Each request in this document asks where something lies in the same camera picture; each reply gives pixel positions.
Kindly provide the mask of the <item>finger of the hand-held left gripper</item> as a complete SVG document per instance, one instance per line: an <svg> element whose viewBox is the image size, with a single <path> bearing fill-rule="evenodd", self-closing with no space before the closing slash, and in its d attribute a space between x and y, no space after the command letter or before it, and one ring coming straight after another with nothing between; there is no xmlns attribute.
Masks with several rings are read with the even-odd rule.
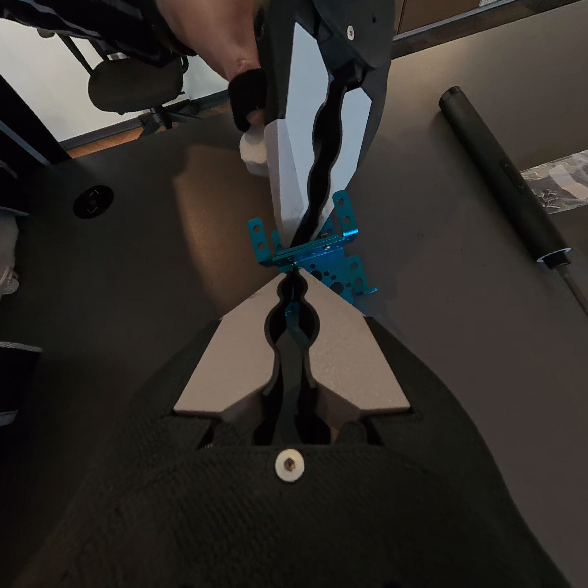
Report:
<svg viewBox="0 0 588 588"><path fill-rule="evenodd" d="M300 244L311 241L332 210L332 196L347 188L357 170L371 99L362 88L331 86L318 115L315 161L307 182L308 207L300 223Z"/></svg>
<svg viewBox="0 0 588 588"><path fill-rule="evenodd" d="M318 41L301 23L274 30L265 57L268 81L265 145L281 246L291 247L310 204L314 134L333 81Z"/></svg>

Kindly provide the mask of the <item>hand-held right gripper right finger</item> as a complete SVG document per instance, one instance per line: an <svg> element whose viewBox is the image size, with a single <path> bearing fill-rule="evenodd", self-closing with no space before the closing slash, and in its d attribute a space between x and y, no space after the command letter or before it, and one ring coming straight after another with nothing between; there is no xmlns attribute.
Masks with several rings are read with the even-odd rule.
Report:
<svg viewBox="0 0 588 588"><path fill-rule="evenodd" d="M410 411L361 311L305 269L294 274L294 298L307 339L295 415L302 443L328 445L347 423Z"/></svg>

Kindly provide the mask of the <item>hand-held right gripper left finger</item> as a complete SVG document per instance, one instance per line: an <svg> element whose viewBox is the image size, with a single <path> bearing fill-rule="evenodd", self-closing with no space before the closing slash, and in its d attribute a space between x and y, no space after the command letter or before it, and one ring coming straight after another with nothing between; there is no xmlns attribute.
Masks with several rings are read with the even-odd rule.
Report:
<svg viewBox="0 0 588 588"><path fill-rule="evenodd" d="M173 411L217 419L270 445L284 386L277 343L287 328L293 274L280 274L223 316Z"/></svg>

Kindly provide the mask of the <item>blue metal bracket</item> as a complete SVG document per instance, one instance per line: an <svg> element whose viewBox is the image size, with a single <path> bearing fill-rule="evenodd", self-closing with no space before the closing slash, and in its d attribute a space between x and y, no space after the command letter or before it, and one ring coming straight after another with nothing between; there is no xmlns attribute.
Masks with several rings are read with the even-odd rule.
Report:
<svg viewBox="0 0 588 588"><path fill-rule="evenodd" d="M303 269L353 305L358 296L377 289L370 287L359 257L345 254L345 246L359 233L349 194L335 192L332 203L337 222L328 217L317 237L303 245L285 248L277 230L269 243L260 218L249 220L247 228L259 265L276 268L280 274Z"/></svg>

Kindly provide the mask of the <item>black electric screwdriver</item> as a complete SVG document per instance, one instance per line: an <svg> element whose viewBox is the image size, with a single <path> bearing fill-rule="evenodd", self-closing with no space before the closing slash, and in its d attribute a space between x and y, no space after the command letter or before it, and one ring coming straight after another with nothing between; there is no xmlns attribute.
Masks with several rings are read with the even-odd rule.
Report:
<svg viewBox="0 0 588 588"><path fill-rule="evenodd" d="M569 270L571 247L476 108L458 86L440 97L439 108L527 253L559 274L587 314L587 298Z"/></svg>

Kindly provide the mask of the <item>dark desk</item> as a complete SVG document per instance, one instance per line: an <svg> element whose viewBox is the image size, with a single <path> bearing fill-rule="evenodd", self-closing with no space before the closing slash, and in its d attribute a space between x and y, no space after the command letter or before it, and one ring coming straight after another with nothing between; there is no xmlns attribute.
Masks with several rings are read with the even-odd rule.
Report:
<svg viewBox="0 0 588 588"><path fill-rule="evenodd" d="M480 429L514 501L587 587L587 316L526 255L439 111L461 86L514 164L587 148L587 1L392 62L377 137L349 185L358 306L420 358ZM212 319L271 280L247 221L273 222L228 114L29 175L20 289L1 340L43 349L1 429L1 587L62 518L130 397ZM114 202L79 219L95 185Z"/></svg>

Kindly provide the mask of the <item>round black desk grommet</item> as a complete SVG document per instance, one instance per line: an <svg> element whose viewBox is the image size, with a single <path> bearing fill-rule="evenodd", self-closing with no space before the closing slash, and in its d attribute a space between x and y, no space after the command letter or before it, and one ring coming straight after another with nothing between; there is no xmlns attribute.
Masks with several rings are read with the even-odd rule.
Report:
<svg viewBox="0 0 588 588"><path fill-rule="evenodd" d="M94 219L104 214L114 202L114 191L106 185L95 185L81 193L72 204L79 219Z"/></svg>

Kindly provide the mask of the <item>person's left hand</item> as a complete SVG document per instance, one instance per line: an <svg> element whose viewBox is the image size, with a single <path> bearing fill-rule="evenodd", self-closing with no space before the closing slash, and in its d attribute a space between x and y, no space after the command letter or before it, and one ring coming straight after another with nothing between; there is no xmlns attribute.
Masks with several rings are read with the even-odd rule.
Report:
<svg viewBox="0 0 588 588"><path fill-rule="evenodd" d="M157 1L156 5L177 39L228 82L260 68L253 1Z"/></svg>

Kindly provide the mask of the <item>flat clear screw bag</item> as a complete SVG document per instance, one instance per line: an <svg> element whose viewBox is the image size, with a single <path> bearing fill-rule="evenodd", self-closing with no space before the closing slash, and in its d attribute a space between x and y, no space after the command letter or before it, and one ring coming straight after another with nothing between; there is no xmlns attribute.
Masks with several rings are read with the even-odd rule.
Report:
<svg viewBox="0 0 588 588"><path fill-rule="evenodd" d="M521 174L549 215L587 205L587 150Z"/></svg>

